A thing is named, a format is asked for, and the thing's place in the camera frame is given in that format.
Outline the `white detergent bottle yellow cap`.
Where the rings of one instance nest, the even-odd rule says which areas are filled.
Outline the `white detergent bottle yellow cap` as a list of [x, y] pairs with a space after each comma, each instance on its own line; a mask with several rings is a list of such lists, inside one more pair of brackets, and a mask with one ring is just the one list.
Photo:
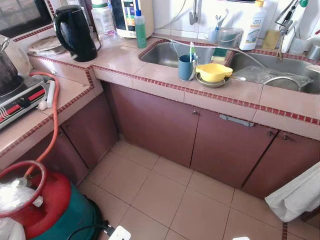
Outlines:
[[265, 23], [267, 11], [265, 0], [255, 0], [252, 7], [243, 13], [242, 17], [242, 37], [238, 48], [242, 51], [254, 50], [258, 45], [258, 38]]

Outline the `yellow sponge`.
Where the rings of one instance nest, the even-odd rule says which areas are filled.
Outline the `yellow sponge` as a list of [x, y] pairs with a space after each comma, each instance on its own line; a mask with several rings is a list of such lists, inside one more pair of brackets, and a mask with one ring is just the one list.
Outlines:
[[279, 30], [267, 30], [263, 38], [262, 48], [264, 50], [275, 50], [280, 39]]

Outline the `beige water purifier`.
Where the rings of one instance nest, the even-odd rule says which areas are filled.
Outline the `beige water purifier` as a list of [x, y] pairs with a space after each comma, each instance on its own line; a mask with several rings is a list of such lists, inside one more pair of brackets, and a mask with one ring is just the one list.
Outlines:
[[121, 38], [135, 39], [135, 16], [141, 9], [141, 16], [145, 20], [145, 33], [149, 38], [154, 31], [153, 0], [109, 0], [114, 18], [116, 34]]

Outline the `red gas cylinder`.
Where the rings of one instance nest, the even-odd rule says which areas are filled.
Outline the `red gas cylinder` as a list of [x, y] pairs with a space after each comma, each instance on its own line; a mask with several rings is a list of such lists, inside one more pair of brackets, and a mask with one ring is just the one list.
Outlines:
[[28, 192], [27, 199], [19, 200], [16, 206], [0, 210], [0, 218], [18, 222], [25, 230], [25, 237], [34, 240], [48, 236], [47, 231], [55, 228], [70, 204], [72, 191], [65, 176], [51, 173], [41, 162], [34, 160], [21, 161], [0, 171], [0, 180], [27, 167], [39, 169], [39, 175], [31, 181], [36, 189]]

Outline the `chrome swivel tap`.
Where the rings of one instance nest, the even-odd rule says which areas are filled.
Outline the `chrome swivel tap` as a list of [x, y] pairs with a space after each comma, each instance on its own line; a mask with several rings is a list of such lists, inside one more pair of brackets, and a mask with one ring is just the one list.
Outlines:
[[292, 16], [295, 13], [295, 9], [299, 5], [300, 0], [291, 0], [291, 2], [287, 5], [287, 7], [279, 14], [278, 18], [276, 19], [276, 24], [279, 26], [278, 28], [278, 43], [276, 44], [277, 47], [277, 58], [279, 61], [282, 61], [282, 46], [284, 45], [284, 37], [290, 31], [290, 28], [293, 24]]

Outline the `black electric kettle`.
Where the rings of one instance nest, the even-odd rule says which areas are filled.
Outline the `black electric kettle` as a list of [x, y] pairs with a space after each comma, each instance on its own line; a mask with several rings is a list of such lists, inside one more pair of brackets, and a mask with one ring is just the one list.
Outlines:
[[54, 15], [55, 35], [76, 62], [89, 62], [98, 57], [98, 48], [90, 34], [89, 24], [80, 5], [58, 7]]

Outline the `round plate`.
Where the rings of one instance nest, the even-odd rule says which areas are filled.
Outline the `round plate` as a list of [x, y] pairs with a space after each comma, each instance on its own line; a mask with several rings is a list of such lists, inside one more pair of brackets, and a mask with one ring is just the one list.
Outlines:
[[66, 53], [67, 50], [62, 46], [57, 36], [48, 36], [32, 43], [27, 54], [34, 57], [51, 57]]

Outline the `clear plastic cup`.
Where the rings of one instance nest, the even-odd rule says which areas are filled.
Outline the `clear plastic cup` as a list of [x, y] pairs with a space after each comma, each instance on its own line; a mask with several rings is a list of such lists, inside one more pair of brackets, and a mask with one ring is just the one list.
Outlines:
[[215, 27], [211, 27], [210, 30], [208, 30], [208, 37], [206, 38], [207, 39], [207, 42], [209, 44], [212, 44], [212, 45], [217, 45], [218, 42], [219, 42], [219, 31], [220, 31], [220, 28], [218, 26], [215, 26]]

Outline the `green scouring sponge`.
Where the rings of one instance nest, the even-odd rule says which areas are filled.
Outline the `green scouring sponge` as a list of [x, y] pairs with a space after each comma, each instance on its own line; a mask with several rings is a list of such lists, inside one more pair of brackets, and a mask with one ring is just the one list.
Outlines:
[[226, 49], [214, 48], [214, 50], [211, 54], [210, 62], [224, 64], [224, 62], [226, 61], [226, 57], [227, 57], [227, 50]]

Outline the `clear plastic bucket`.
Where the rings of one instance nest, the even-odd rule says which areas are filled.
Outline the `clear plastic bucket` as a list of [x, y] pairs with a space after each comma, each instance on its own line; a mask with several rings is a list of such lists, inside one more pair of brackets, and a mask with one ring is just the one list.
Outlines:
[[243, 29], [222, 27], [218, 30], [217, 45], [223, 48], [238, 49], [242, 41]]

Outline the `dark cooking pot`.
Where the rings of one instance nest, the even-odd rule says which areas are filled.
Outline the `dark cooking pot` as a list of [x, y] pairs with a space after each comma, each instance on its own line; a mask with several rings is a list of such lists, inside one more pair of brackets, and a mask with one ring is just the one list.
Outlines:
[[5, 38], [0, 43], [0, 98], [14, 92], [24, 81], [6, 53], [9, 42], [10, 38]]

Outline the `yellow plastic bowl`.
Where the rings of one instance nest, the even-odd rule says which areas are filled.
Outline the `yellow plastic bowl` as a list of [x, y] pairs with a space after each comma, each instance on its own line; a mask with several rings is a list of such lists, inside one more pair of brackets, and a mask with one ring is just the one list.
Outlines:
[[201, 80], [207, 83], [218, 83], [233, 75], [233, 69], [223, 64], [208, 63], [195, 66]]

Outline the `blue cup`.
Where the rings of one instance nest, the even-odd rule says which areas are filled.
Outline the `blue cup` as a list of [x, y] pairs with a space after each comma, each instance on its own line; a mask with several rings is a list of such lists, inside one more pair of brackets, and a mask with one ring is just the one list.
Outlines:
[[183, 82], [190, 82], [195, 77], [195, 54], [185, 54], [178, 58], [178, 77]]

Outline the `metal cup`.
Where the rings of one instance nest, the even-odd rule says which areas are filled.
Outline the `metal cup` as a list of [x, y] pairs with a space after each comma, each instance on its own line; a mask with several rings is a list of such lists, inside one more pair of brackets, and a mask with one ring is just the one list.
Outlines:
[[313, 42], [306, 51], [306, 57], [313, 61], [320, 60], [320, 43]]

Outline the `green white toothbrush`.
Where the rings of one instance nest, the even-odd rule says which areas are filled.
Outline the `green white toothbrush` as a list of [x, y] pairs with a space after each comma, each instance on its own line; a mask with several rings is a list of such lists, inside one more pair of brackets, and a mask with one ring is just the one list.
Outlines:
[[189, 42], [189, 62], [193, 63], [197, 59], [197, 55], [195, 54], [195, 44], [194, 42]]

